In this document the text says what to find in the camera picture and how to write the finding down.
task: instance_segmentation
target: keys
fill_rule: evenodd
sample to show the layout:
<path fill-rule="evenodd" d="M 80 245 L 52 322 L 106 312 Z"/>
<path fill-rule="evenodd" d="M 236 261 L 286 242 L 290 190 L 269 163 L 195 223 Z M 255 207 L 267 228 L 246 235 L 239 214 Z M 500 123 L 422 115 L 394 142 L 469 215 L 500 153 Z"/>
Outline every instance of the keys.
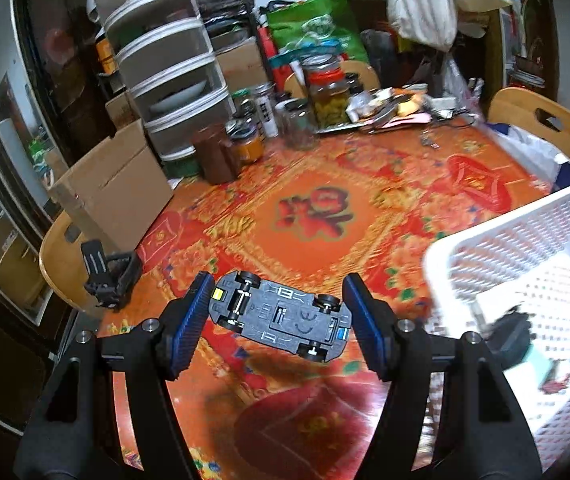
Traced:
<path fill-rule="evenodd" d="M 431 139 L 429 129 L 423 130 L 422 133 L 420 134 L 420 143 L 423 146 L 429 146 L 430 148 L 433 148 L 434 150 L 437 150 L 440 148 L 440 145 L 437 144 L 436 142 L 434 142 L 433 139 Z"/>

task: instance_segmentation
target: toy car wheel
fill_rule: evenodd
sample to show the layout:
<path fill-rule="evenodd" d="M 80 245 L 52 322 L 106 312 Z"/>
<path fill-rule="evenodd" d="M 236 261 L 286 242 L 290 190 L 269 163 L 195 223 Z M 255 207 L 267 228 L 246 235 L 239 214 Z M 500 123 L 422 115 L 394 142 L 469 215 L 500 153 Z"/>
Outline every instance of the toy car wheel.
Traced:
<path fill-rule="evenodd" d="M 307 359 L 308 361 L 312 361 L 314 363 L 322 363 L 323 362 L 323 358 L 321 355 L 318 354 L 311 354 L 310 353 L 310 349 L 301 351 L 298 350 L 297 354 L 302 357 L 303 359 Z"/>
<path fill-rule="evenodd" d="M 328 308 L 334 312 L 340 311 L 340 300 L 331 294 L 318 294 L 314 299 L 314 305 L 321 310 Z"/>
<path fill-rule="evenodd" d="M 252 272 L 247 272 L 246 270 L 241 270 L 236 277 L 236 281 L 238 282 L 250 282 L 253 288 L 260 287 L 260 276 L 256 276 L 256 274 Z"/>
<path fill-rule="evenodd" d="M 217 325 L 236 332 L 237 334 L 242 332 L 242 326 L 238 325 L 238 323 L 230 323 L 226 317 L 219 317 Z"/>
<path fill-rule="evenodd" d="M 324 350 L 319 346 L 306 345 L 304 343 L 300 343 L 298 345 L 298 350 L 296 351 L 296 354 L 302 357 L 303 359 L 307 359 L 308 361 L 312 361 L 315 363 L 324 363 L 324 360 L 327 357 L 327 350 Z"/>

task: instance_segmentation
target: chinese character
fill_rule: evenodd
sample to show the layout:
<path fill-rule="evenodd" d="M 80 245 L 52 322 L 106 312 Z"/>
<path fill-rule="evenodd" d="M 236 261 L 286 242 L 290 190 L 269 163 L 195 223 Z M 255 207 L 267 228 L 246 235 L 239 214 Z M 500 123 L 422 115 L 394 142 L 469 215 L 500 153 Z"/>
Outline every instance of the chinese character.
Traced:
<path fill-rule="evenodd" d="M 309 197 L 295 195 L 278 202 L 276 227 L 298 228 L 305 238 L 340 238 L 343 223 L 354 218 L 345 212 L 347 192 L 337 187 L 318 187 Z"/>

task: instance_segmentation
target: table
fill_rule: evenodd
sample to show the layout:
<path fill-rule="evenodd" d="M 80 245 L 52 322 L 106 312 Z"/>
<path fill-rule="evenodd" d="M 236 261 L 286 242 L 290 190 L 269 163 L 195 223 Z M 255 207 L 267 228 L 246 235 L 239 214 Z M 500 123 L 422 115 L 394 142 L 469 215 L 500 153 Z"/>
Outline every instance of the table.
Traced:
<path fill-rule="evenodd" d="M 442 237 L 532 202 L 548 186 L 474 128 L 328 137 L 302 153 L 271 143 L 240 179 L 178 186 L 140 243 L 144 275 L 131 303 L 100 335 L 155 317 L 199 270 L 244 269 L 311 292 L 340 296 L 359 272 L 402 316 L 430 316 L 422 274 Z M 168 383 L 203 478 L 351 480 L 374 432 L 387 388 L 353 337 L 340 358 L 314 364 L 238 337 L 208 320 L 191 367 Z M 140 467 L 124 377 L 114 378 L 120 441 Z M 430 460 L 430 443 L 417 465 Z"/>

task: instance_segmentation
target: jar lid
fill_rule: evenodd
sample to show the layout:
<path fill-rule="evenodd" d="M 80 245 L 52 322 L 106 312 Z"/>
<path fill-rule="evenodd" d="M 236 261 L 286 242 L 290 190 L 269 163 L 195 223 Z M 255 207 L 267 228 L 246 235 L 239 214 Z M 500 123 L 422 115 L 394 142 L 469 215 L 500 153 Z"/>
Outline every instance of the jar lid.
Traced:
<path fill-rule="evenodd" d="M 285 110 L 288 112 L 293 112 L 295 110 L 302 110 L 302 108 L 307 108 L 309 104 L 308 99 L 296 99 L 295 101 L 285 104 Z"/>
<path fill-rule="evenodd" d="M 249 95 L 249 89 L 241 88 L 240 90 L 236 90 L 236 92 L 232 94 L 232 99 L 236 99 L 239 97 L 247 97 L 248 95 Z"/>
<path fill-rule="evenodd" d="M 288 99 L 291 99 L 291 92 L 276 92 L 277 102 L 287 101 Z"/>
<path fill-rule="evenodd" d="M 318 67 L 331 64 L 338 61 L 334 54 L 317 54 L 316 56 L 306 57 L 300 62 L 300 65 L 306 69 L 316 70 Z"/>
<path fill-rule="evenodd" d="M 244 128 L 239 128 L 229 134 L 229 138 L 232 140 L 245 140 L 256 135 L 256 126 L 245 126 Z"/>
<path fill-rule="evenodd" d="M 273 83 L 263 83 L 260 85 L 252 86 L 249 88 L 252 95 L 265 95 L 271 92 L 274 88 Z"/>
<path fill-rule="evenodd" d="M 241 128 L 243 124 L 245 124 L 245 121 L 240 119 L 232 118 L 228 120 L 225 123 L 225 131 L 227 132 L 227 135 L 230 135 L 234 130 Z"/>
<path fill-rule="evenodd" d="M 334 83 L 345 79 L 345 75 L 340 68 L 328 70 L 327 72 L 313 72 L 309 75 L 309 82 L 312 84 Z"/>

